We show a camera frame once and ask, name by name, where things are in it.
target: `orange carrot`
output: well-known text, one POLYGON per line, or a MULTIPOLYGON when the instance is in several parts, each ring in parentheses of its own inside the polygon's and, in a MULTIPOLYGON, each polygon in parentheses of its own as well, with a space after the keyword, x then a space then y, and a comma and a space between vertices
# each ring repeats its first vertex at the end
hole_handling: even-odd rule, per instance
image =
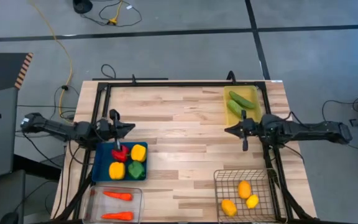
POLYGON ((102 218, 132 221, 134 219, 134 214, 132 212, 107 213, 102 215, 102 218))
POLYGON ((132 194, 130 193, 115 193, 115 192, 103 192, 103 194, 109 196, 109 197, 113 197, 113 198, 118 198, 121 200, 132 200, 132 194))

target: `gray floor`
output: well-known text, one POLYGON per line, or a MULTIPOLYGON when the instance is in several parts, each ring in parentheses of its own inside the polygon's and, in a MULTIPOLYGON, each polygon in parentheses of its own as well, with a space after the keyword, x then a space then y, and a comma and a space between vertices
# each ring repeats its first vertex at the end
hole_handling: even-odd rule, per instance
MULTIPOLYGON (((36 5, 59 35, 100 34, 159 30, 249 28, 244 1, 230 0, 128 0, 143 21, 133 27, 100 27, 75 14, 69 0, 40 1, 36 5)), ((358 1, 251 0, 259 27, 357 25, 358 1)), ((95 4, 98 9, 106 2, 95 4)), ((123 21, 136 19, 124 9, 123 21)), ((47 26, 27 1, 0 0, 0 37, 50 35, 47 26)), ((283 80, 291 109, 304 122, 319 122, 325 100, 353 101, 358 97, 358 30, 261 33, 270 76, 283 80)), ((64 40, 74 63, 71 85, 102 77, 100 66, 110 63, 118 77, 169 79, 221 79, 229 70, 238 78, 263 79, 252 34, 203 34, 163 37, 64 40)), ((34 59, 19 104, 52 105, 53 93, 66 80, 68 60, 53 41, 3 42, 0 52, 32 52, 34 59)), ((64 105, 75 106, 77 95, 67 94, 64 105)), ((52 109, 19 108, 17 119, 33 111, 50 116, 52 109)), ((326 117, 348 123, 358 118, 349 105, 327 105, 326 117)), ((358 128, 351 129, 358 146, 358 128)), ((54 138, 34 139, 49 157, 63 152, 54 138)), ((358 150, 328 142, 301 142, 314 204, 322 220, 358 223, 358 150)), ((16 138, 17 154, 42 161, 32 146, 16 138)), ((30 192, 43 180, 26 177, 30 192)), ((44 199, 56 189, 45 186, 25 204, 30 223, 45 218, 44 199)), ((52 206, 54 193, 48 197, 52 206)))

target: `cucumber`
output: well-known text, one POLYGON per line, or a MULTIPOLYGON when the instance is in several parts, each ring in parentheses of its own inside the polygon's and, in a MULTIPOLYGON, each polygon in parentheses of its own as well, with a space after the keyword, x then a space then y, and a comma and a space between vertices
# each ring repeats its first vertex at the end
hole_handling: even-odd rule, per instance
POLYGON ((243 106, 243 107, 246 107, 246 108, 249 108, 249 109, 254 109, 255 108, 255 105, 253 104, 253 102, 250 102, 250 101, 244 99, 244 97, 238 95, 237 93, 234 93, 233 91, 230 91, 229 95, 240 106, 243 106))
POLYGON ((241 118, 241 111, 243 108, 238 105, 234 100, 229 100, 227 103, 227 107, 239 118, 241 118))

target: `wooden tabletop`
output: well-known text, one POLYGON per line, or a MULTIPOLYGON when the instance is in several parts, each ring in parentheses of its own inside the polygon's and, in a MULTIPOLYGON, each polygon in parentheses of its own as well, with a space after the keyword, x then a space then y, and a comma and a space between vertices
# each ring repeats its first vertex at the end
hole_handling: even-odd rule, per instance
MULTIPOLYGON (((91 121, 97 86, 98 82, 83 82, 75 121, 91 121)), ((283 83, 266 81, 266 86, 272 113, 286 117, 290 109, 283 83)), ((249 138, 249 150, 243 152, 241 140, 223 131, 226 127, 223 87, 114 87, 109 102, 109 109, 113 108, 121 114, 122 122, 136 124, 124 141, 149 144, 147 180, 102 185, 142 189, 145 198, 143 222, 216 222, 214 171, 265 168, 262 145, 257 138, 249 138)), ((288 145, 299 151, 296 142, 288 145)), ((84 151, 80 149, 76 154, 80 161, 84 151)), ((281 149, 281 155, 289 191, 305 211, 315 217, 301 159, 285 148, 281 149)), ((78 190, 82 165, 75 161, 71 165, 70 189, 67 190, 70 160, 71 155, 67 153, 63 199, 58 214, 64 209, 66 192, 69 202, 78 190)), ((61 184, 62 178, 52 216, 61 197, 61 184)))

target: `wire basket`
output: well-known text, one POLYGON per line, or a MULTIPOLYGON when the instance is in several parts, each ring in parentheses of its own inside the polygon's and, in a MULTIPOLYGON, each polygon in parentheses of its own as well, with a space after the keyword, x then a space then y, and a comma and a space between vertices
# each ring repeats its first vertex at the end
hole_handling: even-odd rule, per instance
POLYGON ((243 222, 276 222, 276 214, 273 208, 273 197, 277 198, 281 191, 271 191, 269 176, 265 169, 256 170, 217 170, 214 173, 216 213, 219 223, 243 223, 243 222), (241 199, 238 194, 238 185, 242 180, 251 185, 252 194, 259 198, 255 208, 247 208, 246 199, 241 199), (237 215, 227 216, 222 209, 221 202, 229 199, 237 207, 237 215))

